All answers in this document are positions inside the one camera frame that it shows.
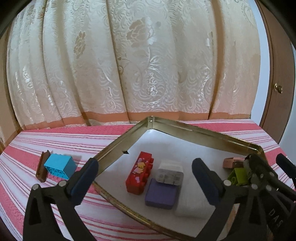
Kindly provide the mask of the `cream floral curtain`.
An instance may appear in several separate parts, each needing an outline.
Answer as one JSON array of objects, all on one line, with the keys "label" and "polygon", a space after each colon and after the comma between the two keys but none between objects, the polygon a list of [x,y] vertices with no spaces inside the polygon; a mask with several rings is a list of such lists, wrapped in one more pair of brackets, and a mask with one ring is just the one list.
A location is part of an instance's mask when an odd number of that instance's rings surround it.
[{"label": "cream floral curtain", "polygon": [[259,69],[248,1],[32,1],[6,62],[25,130],[249,118]]}]

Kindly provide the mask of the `green toy brick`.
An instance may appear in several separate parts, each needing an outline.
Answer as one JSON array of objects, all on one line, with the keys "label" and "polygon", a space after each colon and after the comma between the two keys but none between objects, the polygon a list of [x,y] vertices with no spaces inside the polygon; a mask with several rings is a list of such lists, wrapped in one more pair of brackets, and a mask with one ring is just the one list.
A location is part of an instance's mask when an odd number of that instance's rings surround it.
[{"label": "green toy brick", "polygon": [[234,168],[227,179],[235,186],[244,186],[248,184],[247,173],[244,168]]}]

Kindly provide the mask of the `brown wooden door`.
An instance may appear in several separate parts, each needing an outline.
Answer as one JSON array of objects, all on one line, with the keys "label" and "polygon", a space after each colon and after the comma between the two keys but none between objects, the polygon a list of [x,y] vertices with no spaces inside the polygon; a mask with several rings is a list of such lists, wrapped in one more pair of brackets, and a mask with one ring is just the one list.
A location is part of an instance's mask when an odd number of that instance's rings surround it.
[{"label": "brown wooden door", "polygon": [[[269,86],[260,127],[279,143],[292,111],[295,61],[290,39],[280,22],[263,3],[256,1],[256,4],[267,34],[270,59]],[[282,94],[274,90],[275,83],[283,87]]]}]

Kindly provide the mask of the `brown comb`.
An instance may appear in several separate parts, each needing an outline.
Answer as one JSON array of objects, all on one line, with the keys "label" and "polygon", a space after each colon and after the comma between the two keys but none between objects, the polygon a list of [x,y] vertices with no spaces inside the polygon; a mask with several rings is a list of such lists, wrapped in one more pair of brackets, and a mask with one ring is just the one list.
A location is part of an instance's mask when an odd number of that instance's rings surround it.
[{"label": "brown comb", "polygon": [[47,178],[48,170],[45,167],[45,162],[50,157],[51,153],[49,150],[46,152],[41,153],[41,157],[39,159],[39,163],[36,170],[36,178],[41,182],[44,183]]}]

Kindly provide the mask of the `blue toy building brick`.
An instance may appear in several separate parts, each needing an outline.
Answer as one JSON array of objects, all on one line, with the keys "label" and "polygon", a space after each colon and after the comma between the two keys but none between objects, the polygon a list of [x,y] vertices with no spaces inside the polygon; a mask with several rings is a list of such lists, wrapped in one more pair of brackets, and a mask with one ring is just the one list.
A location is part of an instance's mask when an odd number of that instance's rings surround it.
[{"label": "blue toy building brick", "polygon": [[51,175],[66,180],[71,178],[77,168],[71,156],[60,154],[51,154],[44,163],[44,167]]}]

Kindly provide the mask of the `pink small box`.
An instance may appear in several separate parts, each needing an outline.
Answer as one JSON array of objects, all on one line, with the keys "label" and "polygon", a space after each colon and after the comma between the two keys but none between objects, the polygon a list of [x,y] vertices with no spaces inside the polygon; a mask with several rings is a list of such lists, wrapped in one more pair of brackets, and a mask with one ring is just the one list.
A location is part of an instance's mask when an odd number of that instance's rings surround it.
[{"label": "pink small box", "polygon": [[234,169],[243,168],[244,158],[232,157],[223,160],[223,168]]}]

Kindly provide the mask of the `gold metal tin box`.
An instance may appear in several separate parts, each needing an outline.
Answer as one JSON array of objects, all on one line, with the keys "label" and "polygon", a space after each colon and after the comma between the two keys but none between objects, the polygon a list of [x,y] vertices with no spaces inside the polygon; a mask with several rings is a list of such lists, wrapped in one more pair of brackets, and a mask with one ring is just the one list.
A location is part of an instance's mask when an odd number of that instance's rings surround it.
[{"label": "gold metal tin box", "polygon": [[259,145],[244,136],[258,130],[251,120],[207,120],[181,123],[150,116],[105,147],[96,159],[99,172],[95,190],[120,211],[143,225],[175,240],[193,240],[205,225],[199,218],[175,216],[171,210],[150,208],[143,195],[130,194],[125,181],[140,152],[151,153],[154,168],[161,161],[180,161],[185,177],[192,175],[192,161],[200,157],[222,179],[228,172],[222,168],[226,157],[255,153],[264,158]]}]

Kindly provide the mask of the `white power adapter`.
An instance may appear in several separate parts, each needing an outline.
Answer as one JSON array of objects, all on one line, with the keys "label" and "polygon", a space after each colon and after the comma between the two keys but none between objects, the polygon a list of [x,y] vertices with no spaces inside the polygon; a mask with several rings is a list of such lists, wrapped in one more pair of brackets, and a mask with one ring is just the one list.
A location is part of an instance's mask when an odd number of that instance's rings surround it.
[{"label": "white power adapter", "polygon": [[178,161],[162,161],[156,170],[155,179],[159,183],[181,186],[184,179],[182,163]]}]

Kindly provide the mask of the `brass door knob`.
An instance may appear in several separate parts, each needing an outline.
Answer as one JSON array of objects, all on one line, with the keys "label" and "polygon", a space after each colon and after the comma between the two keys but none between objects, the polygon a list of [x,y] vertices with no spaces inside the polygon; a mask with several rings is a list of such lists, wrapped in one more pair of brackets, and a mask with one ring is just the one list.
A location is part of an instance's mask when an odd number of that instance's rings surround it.
[{"label": "brass door knob", "polygon": [[278,85],[277,83],[274,84],[274,90],[280,94],[283,93],[283,87],[281,85]]}]

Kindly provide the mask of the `red toy building brick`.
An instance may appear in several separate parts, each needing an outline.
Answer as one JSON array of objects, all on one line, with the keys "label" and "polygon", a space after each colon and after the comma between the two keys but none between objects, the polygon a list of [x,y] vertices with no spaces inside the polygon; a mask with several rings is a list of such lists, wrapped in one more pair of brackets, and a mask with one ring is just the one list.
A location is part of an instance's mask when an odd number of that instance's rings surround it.
[{"label": "red toy building brick", "polygon": [[128,193],[141,195],[153,168],[154,158],[151,153],[140,152],[125,185]]}]

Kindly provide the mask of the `red white striped cloth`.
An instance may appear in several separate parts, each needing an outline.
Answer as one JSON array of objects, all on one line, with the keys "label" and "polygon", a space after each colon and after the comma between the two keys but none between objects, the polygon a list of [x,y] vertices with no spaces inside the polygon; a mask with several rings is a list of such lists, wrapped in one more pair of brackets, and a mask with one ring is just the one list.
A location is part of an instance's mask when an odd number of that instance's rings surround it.
[{"label": "red white striped cloth", "polygon": [[[20,132],[1,154],[1,218],[17,240],[295,240],[295,167],[246,120]],[[213,208],[205,220],[148,207],[162,161]]]}]

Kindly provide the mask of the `purple square block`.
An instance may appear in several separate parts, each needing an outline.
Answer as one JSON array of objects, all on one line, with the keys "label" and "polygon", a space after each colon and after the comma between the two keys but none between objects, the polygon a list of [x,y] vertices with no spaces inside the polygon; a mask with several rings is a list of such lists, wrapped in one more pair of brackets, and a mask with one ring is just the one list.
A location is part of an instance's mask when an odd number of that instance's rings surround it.
[{"label": "purple square block", "polygon": [[145,205],[171,210],[175,205],[178,194],[178,186],[159,183],[155,178],[152,178],[145,195]]}]

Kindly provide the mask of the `white paper box liner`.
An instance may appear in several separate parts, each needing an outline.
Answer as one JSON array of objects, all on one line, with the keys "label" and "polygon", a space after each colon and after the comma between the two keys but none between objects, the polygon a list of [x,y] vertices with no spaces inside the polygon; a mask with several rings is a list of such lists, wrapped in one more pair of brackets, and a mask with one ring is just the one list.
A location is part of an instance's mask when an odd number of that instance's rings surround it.
[{"label": "white paper box liner", "polygon": [[201,158],[210,170],[215,171],[222,180],[225,180],[230,172],[222,167],[223,160],[229,157],[239,157],[239,154],[194,144],[160,131],[148,130],[128,149],[127,154],[116,158],[115,162],[95,179],[98,186],[136,214],[160,227],[189,237],[196,237],[208,219],[176,216],[178,198],[171,210],[165,210],[146,206],[144,194],[134,195],[127,192],[126,178],[141,151],[151,153],[154,158],[151,178],[155,178],[156,170],[162,161],[181,162],[184,169],[182,186],[197,183],[192,173],[194,159]]}]

